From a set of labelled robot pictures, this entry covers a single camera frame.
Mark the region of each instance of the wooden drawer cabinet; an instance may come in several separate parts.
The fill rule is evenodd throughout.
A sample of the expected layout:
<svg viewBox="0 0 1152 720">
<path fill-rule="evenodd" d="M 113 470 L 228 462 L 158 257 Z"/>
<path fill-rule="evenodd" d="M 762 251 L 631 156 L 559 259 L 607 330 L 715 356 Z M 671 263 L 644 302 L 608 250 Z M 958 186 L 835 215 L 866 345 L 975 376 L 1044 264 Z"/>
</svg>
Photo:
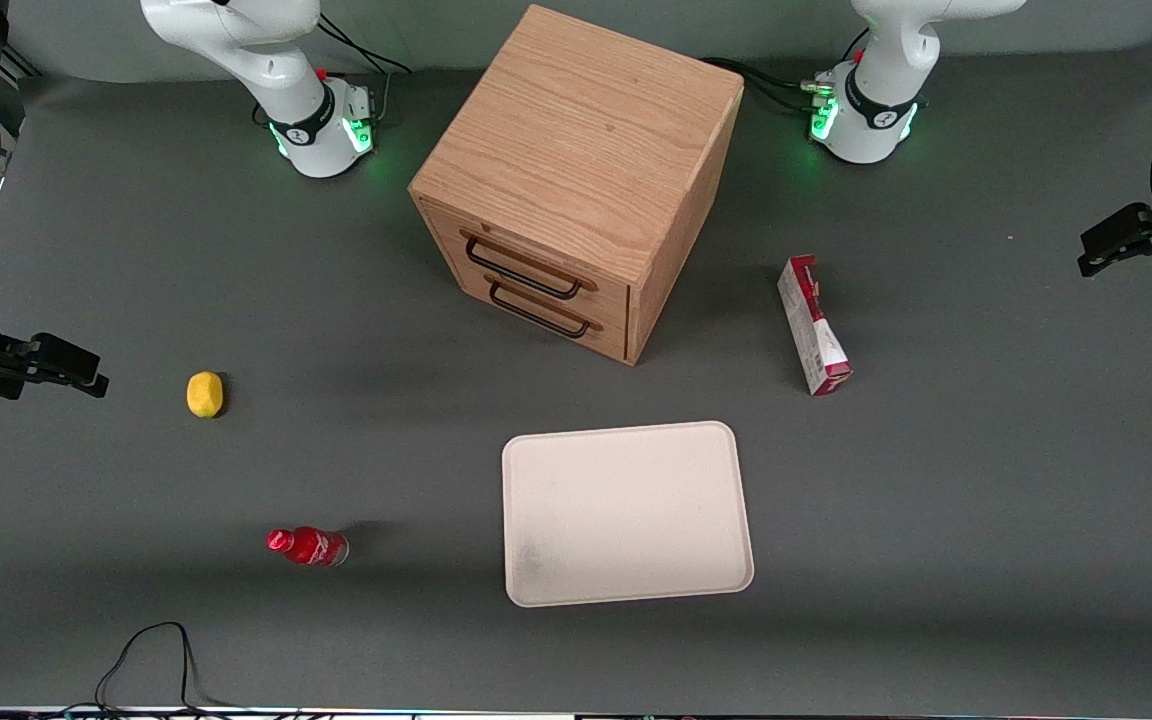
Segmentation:
<svg viewBox="0 0 1152 720">
<path fill-rule="evenodd" d="M 468 295 L 632 365 L 713 204 L 741 89 L 531 6 L 408 190 Z"/>
</svg>

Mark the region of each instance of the plastic bottle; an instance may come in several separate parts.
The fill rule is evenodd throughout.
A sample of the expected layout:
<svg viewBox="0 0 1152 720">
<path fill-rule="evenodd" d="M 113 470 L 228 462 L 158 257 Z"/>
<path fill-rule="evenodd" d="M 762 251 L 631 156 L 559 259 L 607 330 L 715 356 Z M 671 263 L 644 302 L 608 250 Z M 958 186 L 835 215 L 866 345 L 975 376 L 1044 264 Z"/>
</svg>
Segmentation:
<svg viewBox="0 0 1152 720">
<path fill-rule="evenodd" d="M 276 529 L 265 538 L 265 546 L 296 564 L 342 564 L 349 556 L 349 541 L 341 533 L 310 526 Z"/>
</svg>

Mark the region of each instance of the drawer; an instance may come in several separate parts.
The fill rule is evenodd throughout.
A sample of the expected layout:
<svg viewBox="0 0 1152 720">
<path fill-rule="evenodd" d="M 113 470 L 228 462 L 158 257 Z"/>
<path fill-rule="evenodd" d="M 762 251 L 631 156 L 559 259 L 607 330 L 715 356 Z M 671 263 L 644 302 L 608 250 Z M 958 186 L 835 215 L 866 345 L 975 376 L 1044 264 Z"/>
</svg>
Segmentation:
<svg viewBox="0 0 1152 720">
<path fill-rule="evenodd" d="M 526 287 L 520 287 L 495 273 L 468 275 L 461 283 L 471 297 L 488 302 L 506 313 L 515 314 L 536 327 L 567 338 L 590 350 L 626 361 L 626 320 L 604 323 L 577 314 L 569 306 L 562 306 L 548 296 L 536 295 Z"/>
<path fill-rule="evenodd" d="M 626 326 L 628 287 L 558 259 L 538 258 L 517 241 L 433 202 L 422 202 L 425 220 L 462 287 L 470 278 L 493 274 L 552 306 L 604 325 Z"/>
</svg>

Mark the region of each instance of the gray table surface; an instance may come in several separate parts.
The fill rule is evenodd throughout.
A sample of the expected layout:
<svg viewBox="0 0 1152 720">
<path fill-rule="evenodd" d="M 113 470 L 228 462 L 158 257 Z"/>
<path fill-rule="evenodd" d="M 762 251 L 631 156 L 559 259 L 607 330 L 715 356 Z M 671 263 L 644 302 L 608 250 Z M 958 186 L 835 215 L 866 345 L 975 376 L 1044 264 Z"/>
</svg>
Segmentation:
<svg viewBox="0 0 1152 720">
<path fill-rule="evenodd" d="M 1149 197 L 1152 46 L 947 59 L 879 167 L 751 94 L 637 367 L 454 286 L 406 184 L 475 79 L 394 81 L 325 182 L 236 82 L 35 89 L 0 323 L 113 384 L 0 400 L 0 703 L 85 700 L 175 619 L 243 705 L 1152 717 L 1152 259 L 1074 263 Z M 832 397 L 773 285 L 803 252 L 856 369 Z M 220 420 L 183 404 L 202 369 Z M 509 438 L 698 419 L 738 438 L 746 592 L 508 601 Z M 264 550 L 300 523 L 349 526 L 348 564 Z M 172 703 L 174 643 L 111 698 Z"/>
</svg>

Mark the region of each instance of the yellow lemon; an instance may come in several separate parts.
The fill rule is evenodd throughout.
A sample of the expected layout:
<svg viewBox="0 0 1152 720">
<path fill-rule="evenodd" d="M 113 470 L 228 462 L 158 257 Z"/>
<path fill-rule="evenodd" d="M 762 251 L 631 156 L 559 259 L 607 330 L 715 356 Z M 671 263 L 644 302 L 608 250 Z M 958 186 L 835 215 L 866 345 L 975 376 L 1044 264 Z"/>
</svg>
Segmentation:
<svg viewBox="0 0 1152 720">
<path fill-rule="evenodd" d="M 225 387 L 221 387 L 220 376 L 202 372 L 189 378 L 189 389 L 184 397 L 191 414 L 200 418 L 215 418 L 220 406 L 225 404 Z"/>
</svg>

